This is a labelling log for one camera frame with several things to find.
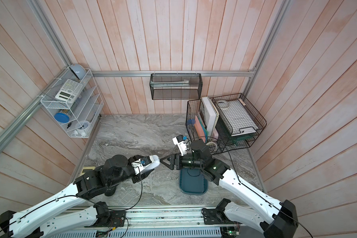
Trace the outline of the white computer mouse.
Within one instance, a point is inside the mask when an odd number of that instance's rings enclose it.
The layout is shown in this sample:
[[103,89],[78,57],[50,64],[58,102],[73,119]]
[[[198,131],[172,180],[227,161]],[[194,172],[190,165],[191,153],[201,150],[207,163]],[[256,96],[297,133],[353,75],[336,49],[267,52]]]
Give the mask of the white computer mouse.
[[160,158],[157,155],[146,156],[140,160],[140,164],[140,172],[141,174],[145,174],[160,165]]

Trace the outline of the teal plastic storage tray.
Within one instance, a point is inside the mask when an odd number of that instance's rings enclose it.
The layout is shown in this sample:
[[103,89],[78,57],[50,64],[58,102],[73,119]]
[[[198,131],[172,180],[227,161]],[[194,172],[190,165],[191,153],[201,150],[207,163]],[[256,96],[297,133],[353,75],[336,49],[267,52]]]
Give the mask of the teal plastic storage tray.
[[180,170],[179,188],[187,195],[203,195],[208,190],[208,180],[201,174],[200,169],[184,168]]

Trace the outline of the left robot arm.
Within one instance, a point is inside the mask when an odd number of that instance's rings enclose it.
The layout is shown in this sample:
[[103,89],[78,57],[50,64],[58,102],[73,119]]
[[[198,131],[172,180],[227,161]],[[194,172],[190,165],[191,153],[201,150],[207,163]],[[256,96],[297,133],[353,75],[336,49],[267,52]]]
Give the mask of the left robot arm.
[[74,206],[91,202],[96,196],[111,196],[127,179],[138,182],[157,166],[156,155],[127,158],[115,155],[103,166],[90,170],[50,198],[20,212],[6,211],[0,215],[1,238],[50,238],[80,227],[103,227],[113,224],[115,214],[105,202],[94,202],[83,210],[64,214]]

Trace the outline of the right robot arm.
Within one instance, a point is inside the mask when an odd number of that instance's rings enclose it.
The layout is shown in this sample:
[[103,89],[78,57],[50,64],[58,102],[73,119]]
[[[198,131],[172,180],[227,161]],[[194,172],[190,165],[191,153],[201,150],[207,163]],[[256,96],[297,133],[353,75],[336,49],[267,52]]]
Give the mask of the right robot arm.
[[204,178],[230,191],[249,207],[245,208],[224,198],[206,216],[223,223],[236,222],[261,232],[266,238],[292,238],[298,228],[296,207],[288,200],[281,202],[258,190],[240,177],[237,172],[223,161],[212,156],[209,146],[197,140],[187,146],[184,142],[176,145],[179,154],[171,154],[160,162],[171,170],[184,168],[199,169]]

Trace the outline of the black mouse lower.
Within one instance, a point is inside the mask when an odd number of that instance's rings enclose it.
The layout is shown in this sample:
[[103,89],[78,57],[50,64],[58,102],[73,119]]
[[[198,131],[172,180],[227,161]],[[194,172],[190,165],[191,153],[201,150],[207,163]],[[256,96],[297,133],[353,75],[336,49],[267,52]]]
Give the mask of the black mouse lower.
[[107,187],[106,191],[105,191],[105,196],[113,196],[116,192],[117,186],[109,186]]

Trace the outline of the yellow calculator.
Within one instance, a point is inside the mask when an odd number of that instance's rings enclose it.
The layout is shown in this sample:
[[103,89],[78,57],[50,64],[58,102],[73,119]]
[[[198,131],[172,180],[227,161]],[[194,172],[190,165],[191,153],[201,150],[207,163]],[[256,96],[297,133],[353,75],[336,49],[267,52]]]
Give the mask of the yellow calculator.
[[95,170],[95,167],[83,167],[81,174],[85,174],[88,171]]

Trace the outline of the pink folder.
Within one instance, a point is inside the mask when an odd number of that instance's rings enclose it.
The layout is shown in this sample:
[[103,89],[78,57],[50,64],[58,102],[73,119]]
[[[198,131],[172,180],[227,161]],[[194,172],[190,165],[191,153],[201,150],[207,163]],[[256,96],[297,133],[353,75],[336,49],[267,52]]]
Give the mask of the pink folder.
[[205,135],[205,131],[204,131],[204,129],[203,129],[201,123],[200,123],[200,120],[199,120],[198,116],[195,117],[194,128],[195,128],[195,130],[197,132],[198,137],[200,139],[202,139],[203,142],[206,142],[207,137]]

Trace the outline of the tape roll by rack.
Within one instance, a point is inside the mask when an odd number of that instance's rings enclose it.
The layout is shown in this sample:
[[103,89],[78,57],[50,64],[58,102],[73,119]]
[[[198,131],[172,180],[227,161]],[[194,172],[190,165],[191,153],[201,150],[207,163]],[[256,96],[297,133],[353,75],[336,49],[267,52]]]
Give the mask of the tape roll by rack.
[[216,153],[218,150],[218,144],[214,141],[210,141],[208,143],[206,143],[206,145],[209,147],[209,151],[210,153]]

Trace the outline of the white thick book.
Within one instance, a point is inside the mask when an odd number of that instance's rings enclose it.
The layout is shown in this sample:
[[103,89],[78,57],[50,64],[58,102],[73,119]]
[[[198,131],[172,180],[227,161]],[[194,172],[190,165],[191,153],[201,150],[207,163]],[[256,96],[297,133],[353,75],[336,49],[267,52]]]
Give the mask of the white thick book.
[[208,138],[216,139],[216,125],[219,119],[219,112],[209,97],[202,97],[200,103],[200,116]]

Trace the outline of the blue lid pencil jar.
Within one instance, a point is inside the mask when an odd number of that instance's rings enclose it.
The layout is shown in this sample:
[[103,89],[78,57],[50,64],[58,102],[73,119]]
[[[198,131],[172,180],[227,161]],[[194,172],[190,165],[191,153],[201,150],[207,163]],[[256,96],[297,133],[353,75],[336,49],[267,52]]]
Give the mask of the blue lid pencil jar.
[[69,110],[60,110],[54,115],[54,118],[59,123],[62,124],[68,123],[70,120],[69,112],[70,112]]

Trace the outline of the white grid notepad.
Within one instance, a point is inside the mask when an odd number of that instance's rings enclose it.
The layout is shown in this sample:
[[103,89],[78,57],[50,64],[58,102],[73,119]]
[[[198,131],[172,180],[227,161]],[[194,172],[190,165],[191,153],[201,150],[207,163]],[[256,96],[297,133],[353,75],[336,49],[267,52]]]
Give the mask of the white grid notepad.
[[256,133],[259,127],[248,114],[240,99],[216,101],[219,114],[231,136]]

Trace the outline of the white desk calculator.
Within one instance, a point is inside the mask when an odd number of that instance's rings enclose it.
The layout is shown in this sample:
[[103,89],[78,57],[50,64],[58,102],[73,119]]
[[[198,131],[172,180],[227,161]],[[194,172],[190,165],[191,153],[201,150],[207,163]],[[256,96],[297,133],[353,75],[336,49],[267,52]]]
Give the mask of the white desk calculator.
[[83,85],[71,79],[67,79],[66,82],[59,89],[55,96],[55,99],[61,100],[68,104],[73,104],[80,95]]

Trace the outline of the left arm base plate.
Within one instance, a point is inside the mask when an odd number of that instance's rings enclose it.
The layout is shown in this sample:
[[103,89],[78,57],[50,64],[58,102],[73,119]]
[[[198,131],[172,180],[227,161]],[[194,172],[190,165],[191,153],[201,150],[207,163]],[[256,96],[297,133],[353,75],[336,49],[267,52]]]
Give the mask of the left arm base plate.
[[98,220],[95,224],[98,227],[123,227],[125,220],[125,211],[105,211],[102,214],[98,214]]

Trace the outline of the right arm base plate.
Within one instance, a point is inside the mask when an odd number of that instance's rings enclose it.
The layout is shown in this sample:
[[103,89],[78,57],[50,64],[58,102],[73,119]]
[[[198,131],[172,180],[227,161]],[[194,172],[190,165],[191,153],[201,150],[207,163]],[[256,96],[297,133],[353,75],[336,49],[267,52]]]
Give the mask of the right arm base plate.
[[205,225],[226,224],[228,219],[219,209],[202,208],[201,214]]

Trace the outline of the black mesh wall basket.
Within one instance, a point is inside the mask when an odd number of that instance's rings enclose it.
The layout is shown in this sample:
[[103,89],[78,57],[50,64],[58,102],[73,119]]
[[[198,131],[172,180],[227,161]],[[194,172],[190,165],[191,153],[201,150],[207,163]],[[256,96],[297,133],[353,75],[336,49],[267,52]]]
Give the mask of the black mesh wall basket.
[[196,100],[202,86],[200,73],[153,73],[149,81],[153,100]]

